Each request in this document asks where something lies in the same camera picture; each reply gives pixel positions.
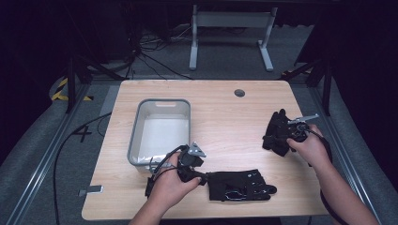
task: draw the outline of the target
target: black glove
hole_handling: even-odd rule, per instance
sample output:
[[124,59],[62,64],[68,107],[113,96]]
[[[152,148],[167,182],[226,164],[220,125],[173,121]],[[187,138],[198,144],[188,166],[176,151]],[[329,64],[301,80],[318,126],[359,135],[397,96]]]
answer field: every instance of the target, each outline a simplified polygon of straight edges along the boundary
[[208,172],[209,197],[213,201],[265,201],[277,188],[267,185],[258,170]]
[[289,144],[286,139],[289,137],[289,130],[287,122],[289,119],[286,117],[286,111],[281,109],[275,112],[269,121],[266,135],[263,136],[263,148],[270,150],[277,155],[284,157],[289,151]]

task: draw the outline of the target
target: wire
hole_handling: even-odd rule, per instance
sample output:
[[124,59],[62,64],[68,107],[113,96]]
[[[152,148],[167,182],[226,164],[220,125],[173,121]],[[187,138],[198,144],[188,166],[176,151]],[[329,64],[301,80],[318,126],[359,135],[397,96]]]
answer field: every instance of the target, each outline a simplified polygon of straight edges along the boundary
[[182,75],[182,74],[180,74],[180,73],[178,73],[178,72],[175,72],[175,71],[172,70],[171,68],[167,67],[167,66],[164,65],[163,63],[159,62],[158,60],[152,58],[151,56],[149,56],[149,55],[147,55],[147,54],[145,54],[145,53],[141,52],[141,54],[142,54],[143,56],[145,56],[145,57],[148,57],[148,58],[152,59],[153,61],[157,62],[158,64],[164,66],[165,68],[167,68],[167,69],[169,69],[170,71],[174,72],[176,75],[181,76],[181,77],[185,77],[185,78],[190,79],[190,80],[193,80],[192,78],[190,78],[190,77],[188,77],[188,76],[185,76],[185,75]]
[[138,56],[137,56],[137,58],[138,58],[139,60],[143,61],[149,68],[152,68],[152,70],[153,70],[156,74],[158,74],[158,76],[160,76],[161,78],[163,78],[164,80],[167,81],[167,79],[166,79],[165,77],[161,76],[161,75],[158,73],[158,71],[156,71],[156,69],[154,69],[152,66],[150,66],[150,65],[146,62],[146,60],[144,60],[144,59],[142,59],[142,58],[140,58],[140,57],[138,57]]
[[171,151],[170,153],[168,153],[166,155],[166,157],[164,157],[161,162],[158,164],[158,166],[155,168],[155,170],[152,172],[152,174],[158,173],[158,171],[161,169],[161,165],[163,165],[163,163],[169,159],[174,153],[176,153],[178,150],[182,149],[184,147],[184,145],[180,145],[179,147],[177,147],[176,149],[174,149],[173,151]]
[[312,216],[308,217],[307,225],[311,225],[312,221],[313,221],[313,217]]
[[[179,42],[179,41],[181,41],[181,40],[184,40],[184,39],[190,40],[189,38],[181,37],[182,35],[184,35],[184,34],[185,34],[188,30],[190,30],[190,29],[191,29],[191,27],[188,27],[188,28],[186,28],[183,32],[181,32],[179,35],[177,35],[176,37],[170,37],[170,39],[171,39],[172,41],[168,41],[168,42],[165,42],[165,41],[163,41],[163,40],[160,39],[160,38],[149,38],[149,36],[150,36],[151,34],[143,35],[143,37],[148,36],[148,38],[147,38],[147,41],[142,41],[142,42],[140,43],[141,49],[142,49],[143,51],[146,51],[146,52],[160,51],[160,50],[166,48],[167,46],[169,46],[169,45],[171,45],[171,44],[173,44],[173,43],[177,43],[177,42]],[[156,46],[155,46],[154,48],[146,48],[146,47],[143,47],[143,45],[151,44],[151,43],[156,43]]]
[[167,170],[162,171],[161,173],[159,173],[159,175],[154,177],[153,182],[156,182],[159,179],[159,177],[161,177],[164,173],[171,171],[171,170],[178,170],[178,169],[181,169],[181,167],[173,167],[173,168],[169,168]]
[[132,65],[132,63],[130,63],[129,67],[127,68],[127,72],[126,72],[125,78],[127,78],[129,76],[129,73],[131,71],[131,65]]
[[[125,64],[123,64],[121,66],[111,67],[111,68],[107,68],[107,69],[111,70],[112,72],[118,72],[118,71],[121,71],[121,70],[123,70],[125,68],[129,68],[130,65],[132,64],[132,61],[133,60],[130,60],[129,62],[127,62],[127,63],[125,63]],[[91,74],[95,74],[95,75],[103,74],[103,72],[98,71],[98,70],[96,70],[94,68],[89,68],[88,70],[90,71]]]
[[106,118],[106,117],[102,117],[102,118],[99,120],[99,123],[97,124],[97,132],[98,132],[99,135],[102,136],[102,137],[105,137],[105,134],[102,134],[102,133],[100,132],[100,124],[102,123],[102,120],[105,119],[105,118]]
[[310,132],[310,133],[313,133],[315,136],[317,136],[319,139],[324,139],[324,137],[322,137],[321,135],[319,135],[318,133],[316,133],[315,131],[313,131],[313,130],[310,130],[310,129],[306,129],[305,131],[308,131],[308,132]]
[[93,120],[90,120],[90,121],[86,122],[85,124],[83,124],[83,125],[77,127],[76,129],[74,129],[74,130],[68,135],[68,137],[61,143],[61,145],[60,145],[59,148],[58,148],[58,151],[57,151],[56,156],[55,156],[54,168],[53,168],[54,210],[55,210],[55,220],[56,220],[56,224],[57,224],[57,225],[59,225],[60,223],[59,223],[58,200],[57,200],[57,197],[56,197],[56,177],[55,177],[55,176],[56,176],[56,165],[57,165],[57,163],[58,163],[58,159],[59,159],[59,155],[60,155],[60,153],[61,153],[61,150],[62,150],[62,148],[64,147],[64,145],[65,145],[65,143],[67,142],[67,140],[68,140],[74,133],[76,133],[76,132],[78,132],[79,130],[83,129],[85,126],[91,124],[92,122],[95,122],[95,121],[97,121],[97,120],[99,120],[99,119],[101,119],[101,118],[104,118],[104,117],[106,117],[106,116],[109,116],[109,115],[111,115],[111,114],[112,114],[112,112],[108,112],[108,113],[106,113],[106,114],[104,114],[104,115],[102,115],[102,116],[100,116],[100,117],[97,117],[97,118],[95,118],[95,119],[93,119]]

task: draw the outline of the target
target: finger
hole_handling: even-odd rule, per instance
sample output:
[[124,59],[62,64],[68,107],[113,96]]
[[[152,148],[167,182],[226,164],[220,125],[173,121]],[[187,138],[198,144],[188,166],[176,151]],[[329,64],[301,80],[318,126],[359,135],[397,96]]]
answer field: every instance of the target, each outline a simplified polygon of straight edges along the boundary
[[199,183],[202,181],[201,177],[194,177],[192,180],[184,184],[184,188],[187,190],[187,192],[192,191],[193,189],[197,188],[199,186]]
[[178,153],[174,153],[169,157],[168,162],[170,162],[172,165],[176,166],[178,163],[178,156],[179,156],[179,152]]
[[288,138],[286,139],[287,144],[289,144],[290,147],[295,148],[295,146],[297,146],[298,142],[296,142],[295,140]]

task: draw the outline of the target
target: black cable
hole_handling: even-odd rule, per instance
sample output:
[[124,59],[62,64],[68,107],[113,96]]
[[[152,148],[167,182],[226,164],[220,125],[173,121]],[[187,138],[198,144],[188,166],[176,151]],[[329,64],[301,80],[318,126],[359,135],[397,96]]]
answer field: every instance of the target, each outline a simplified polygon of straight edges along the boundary
[[168,171],[171,171],[171,170],[178,170],[178,169],[180,169],[180,167],[173,167],[173,168],[169,168],[169,169],[167,169],[167,170],[162,171],[161,173],[159,173],[159,175],[157,175],[157,176],[153,179],[153,182],[156,182],[156,181],[159,179],[159,177],[161,177],[164,173],[166,173],[166,172],[168,172]]
[[[107,69],[111,70],[112,72],[118,72],[118,71],[121,71],[121,70],[123,70],[125,68],[128,68],[131,64],[132,64],[132,62],[129,61],[129,62],[127,62],[127,63],[125,63],[125,64],[123,64],[121,66],[111,67],[111,68],[107,68]],[[89,68],[88,70],[90,71],[91,74],[95,74],[95,75],[103,74],[103,72],[101,72],[99,70],[96,70],[96,69]]]
[[57,198],[56,198],[56,179],[55,179],[55,176],[56,176],[56,165],[57,165],[57,163],[58,163],[58,159],[59,159],[59,155],[60,155],[60,153],[61,153],[61,150],[62,150],[62,148],[64,147],[64,145],[65,145],[65,143],[67,142],[67,140],[68,140],[73,134],[75,134],[75,133],[78,132],[79,130],[83,129],[85,126],[91,124],[92,122],[97,121],[97,120],[99,120],[99,119],[101,119],[101,118],[104,118],[104,117],[106,117],[106,116],[109,116],[109,115],[111,115],[111,114],[112,114],[112,112],[106,113],[106,114],[104,114],[104,115],[102,115],[102,116],[100,116],[100,117],[97,117],[97,118],[95,118],[95,119],[93,119],[93,120],[90,120],[90,121],[86,122],[85,124],[83,124],[83,125],[77,127],[76,129],[74,129],[74,130],[67,136],[67,138],[61,143],[61,145],[60,145],[59,148],[58,148],[58,151],[57,151],[57,153],[56,153],[55,160],[54,160],[54,167],[53,167],[54,210],[55,210],[55,220],[56,220],[56,224],[57,224],[57,225],[59,225],[60,223],[59,223],[58,200],[57,200]]
[[127,68],[127,72],[126,72],[125,78],[127,78],[129,76],[129,73],[131,71],[131,65],[132,65],[132,63],[130,63],[129,67]]
[[163,165],[163,163],[168,160],[174,153],[176,153],[178,150],[181,150],[183,147],[185,147],[186,145],[180,145],[179,147],[177,147],[176,149],[174,149],[173,151],[171,151],[170,153],[168,153],[166,155],[166,157],[164,157],[161,162],[158,164],[158,166],[155,168],[155,170],[153,171],[153,174],[156,175],[156,173],[158,173],[158,171],[161,169],[161,165]]
[[142,58],[140,58],[140,57],[138,57],[138,56],[137,56],[137,58],[138,58],[139,60],[143,61],[149,68],[152,68],[152,70],[153,70],[156,74],[158,74],[158,76],[160,76],[161,78],[163,78],[164,80],[167,81],[167,79],[166,79],[165,77],[161,76],[161,75],[158,73],[158,71],[156,71],[156,69],[154,69],[152,66],[150,66],[144,59],[142,59]]
[[102,117],[102,118],[99,120],[99,123],[97,124],[97,132],[98,132],[99,135],[102,136],[102,137],[105,137],[105,134],[102,134],[102,133],[100,132],[100,124],[102,123],[102,120],[105,119],[105,118],[106,118],[106,117]]
[[313,221],[313,217],[312,216],[308,217],[307,225],[311,225],[312,221]]
[[151,56],[149,56],[149,55],[147,55],[147,54],[145,54],[145,53],[141,52],[141,54],[142,54],[143,56],[145,56],[145,57],[148,57],[148,58],[152,59],[153,61],[157,62],[158,64],[164,66],[165,68],[167,68],[167,69],[169,69],[170,71],[174,72],[176,75],[181,76],[181,77],[185,77],[185,78],[190,79],[190,80],[193,80],[192,78],[190,78],[190,77],[188,77],[188,76],[185,76],[185,75],[182,75],[182,74],[180,74],[180,73],[178,73],[178,72],[175,72],[175,71],[172,70],[171,68],[167,67],[167,66],[164,65],[163,63],[159,62],[158,60],[152,58]]
[[[140,42],[141,49],[142,49],[143,51],[145,51],[145,52],[154,52],[154,51],[163,50],[164,48],[166,48],[167,46],[169,46],[169,45],[171,45],[171,44],[178,43],[178,42],[181,41],[182,39],[187,39],[187,38],[185,38],[185,36],[187,35],[187,31],[188,31],[189,29],[191,29],[191,28],[189,27],[189,28],[184,29],[184,30],[183,30],[179,35],[177,35],[176,37],[173,37],[173,36],[174,36],[174,29],[172,29],[171,31],[169,31],[169,32],[170,32],[170,35],[171,35],[169,41],[164,41],[164,40],[162,40],[162,39],[156,38],[156,36],[154,36],[154,38],[150,38],[149,36],[150,36],[151,34],[143,35],[143,37],[148,36],[148,38],[146,39],[146,41]],[[156,46],[155,46],[154,48],[146,48],[146,47],[143,47],[144,44],[149,44],[149,43],[156,43]]]
[[[332,162],[333,160],[332,160],[330,145],[329,145],[328,141],[327,141],[324,137],[322,137],[320,134],[316,133],[316,132],[313,131],[313,130],[305,129],[305,131],[308,131],[308,132],[310,132],[310,133],[313,133],[315,136],[317,136],[317,137],[319,138],[319,140],[321,141],[321,143],[323,143],[324,146],[325,146],[325,149],[326,149],[326,151],[327,151],[327,153],[328,153],[330,162]],[[346,222],[345,222],[339,215],[337,215],[337,213],[331,208],[331,206],[329,205],[328,201],[327,201],[326,198],[325,198],[325,195],[324,195],[323,192],[322,192],[322,189],[320,190],[320,196],[321,196],[322,203],[325,205],[325,208],[328,210],[328,212],[330,213],[330,215],[331,215],[334,219],[336,219],[340,224],[342,224],[342,225],[347,225],[348,223],[346,223]]]

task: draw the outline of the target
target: table top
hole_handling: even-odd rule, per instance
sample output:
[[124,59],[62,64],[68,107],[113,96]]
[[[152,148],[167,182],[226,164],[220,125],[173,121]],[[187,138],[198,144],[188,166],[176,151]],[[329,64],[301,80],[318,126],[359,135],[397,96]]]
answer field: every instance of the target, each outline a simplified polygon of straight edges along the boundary
[[[235,96],[241,89],[244,97]],[[184,98],[191,104],[191,141],[207,154],[196,171],[239,172],[258,169],[267,184],[278,189],[269,201],[215,202],[208,186],[199,186],[164,218],[244,218],[325,215],[314,170],[289,152],[279,157],[262,148],[272,114],[286,110],[301,116],[284,81],[125,81],[99,153],[91,186],[103,192],[87,194],[83,218],[130,219],[146,201],[149,173],[139,173],[128,161],[130,137],[139,103],[146,98]]]

